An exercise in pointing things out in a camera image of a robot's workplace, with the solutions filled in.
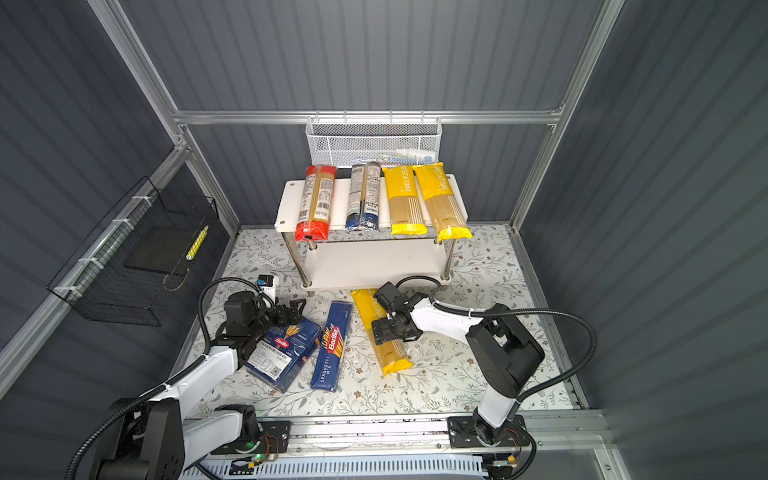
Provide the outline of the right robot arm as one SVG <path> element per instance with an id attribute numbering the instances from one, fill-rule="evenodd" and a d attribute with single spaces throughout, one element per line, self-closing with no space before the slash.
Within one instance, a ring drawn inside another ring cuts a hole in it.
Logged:
<path id="1" fill-rule="evenodd" d="M 520 405 L 536 391 L 526 385 L 545 359 L 542 346 L 518 315 L 503 304 L 469 309 L 426 293 L 409 296 L 391 282 L 373 298 L 385 311 L 371 322 L 376 344 L 416 341 L 432 332 L 470 348 L 487 384 L 471 430 L 484 445 L 500 442 Z"/>

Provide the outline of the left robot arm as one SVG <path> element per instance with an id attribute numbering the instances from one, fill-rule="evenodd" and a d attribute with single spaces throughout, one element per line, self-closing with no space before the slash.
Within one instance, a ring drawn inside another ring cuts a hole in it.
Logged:
<path id="1" fill-rule="evenodd" d="M 203 460 L 217 450 L 255 465 L 277 455 L 280 443 L 263 432 L 255 409 L 227 404 L 192 418 L 191 409 L 242 368 L 270 328 L 294 327 L 306 302 L 280 305 L 266 294 L 240 291 L 225 304 L 225 319 L 209 350 L 136 400 L 121 399 L 94 442 L 92 479 L 177 479 L 190 467 L 210 476 Z"/>

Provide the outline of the red spaghetti bag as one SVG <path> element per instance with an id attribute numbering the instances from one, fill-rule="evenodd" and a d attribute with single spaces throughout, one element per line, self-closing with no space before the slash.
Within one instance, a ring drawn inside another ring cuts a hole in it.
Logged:
<path id="1" fill-rule="evenodd" d="M 296 241 L 327 240 L 331 202 L 337 168 L 310 166 L 307 169 L 295 229 Z"/>

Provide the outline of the dark blue spaghetti bag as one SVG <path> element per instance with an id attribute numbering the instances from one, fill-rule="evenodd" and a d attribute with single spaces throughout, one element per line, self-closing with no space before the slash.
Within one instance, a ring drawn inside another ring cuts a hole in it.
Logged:
<path id="1" fill-rule="evenodd" d="M 346 230 L 378 230 L 381 166 L 376 163 L 354 165 L 351 170 Z"/>

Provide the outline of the yellow Pastatime spaghetti bag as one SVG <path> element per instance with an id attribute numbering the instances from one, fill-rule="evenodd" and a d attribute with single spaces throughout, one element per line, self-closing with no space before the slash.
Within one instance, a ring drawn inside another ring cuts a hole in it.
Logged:
<path id="1" fill-rule="evenodd" d="M 426 235 L 417 183 L 411 166 L 384 168 L 393 235 Z"/>
<path id="2" fill-rule="evenodd" d="M 471 239 L 466 216 L 450 186 L 441 162 L 413 167 L 437 240 Z"/>
<path id="3" fill-rule="evenodd" d="M 361 316 L 363 327 L 369 337 L 378 364 L 384 376 L 400 372 L 413 367 L 408 358 L 402 340 L 394 340 L 382 343 L 375 342 L 372 330 L 372 322 L 387 316 L 383 307 L 374 298 L 374 289 L 359 289 L 351 292 L 355 306 Z"/>

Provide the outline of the blue Barilla pasta box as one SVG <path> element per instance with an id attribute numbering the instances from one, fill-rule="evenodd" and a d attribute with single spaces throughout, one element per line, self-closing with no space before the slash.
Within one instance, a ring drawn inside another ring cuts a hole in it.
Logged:
<path id="1" fill-rule="evenodd" d="M 319 344 L 321 327 L 302 317 L 297 325 L 270 327 L 245 368 L 279 393 L 286 393 Z"/>

